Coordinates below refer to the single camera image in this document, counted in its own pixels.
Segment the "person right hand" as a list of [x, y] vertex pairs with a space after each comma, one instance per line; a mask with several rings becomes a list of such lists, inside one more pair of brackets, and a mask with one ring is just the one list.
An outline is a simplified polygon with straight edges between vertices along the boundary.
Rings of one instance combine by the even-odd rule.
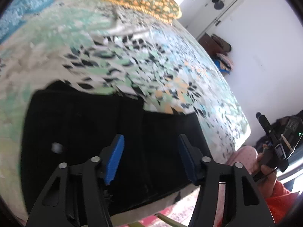
[[262, 146], [263, 151], [256, 157], [256, 161], [253, 164], [252, 172], [261, 171], [265, 177], [257, 182], [257, 187], [264, 198], [270, 198], [273, 195], [274, 187], [277, 182], [276, 171], [267, 165], [261, 165], [261, 159], [264, 156], [265, 150], [268, 148], [266, 144]]

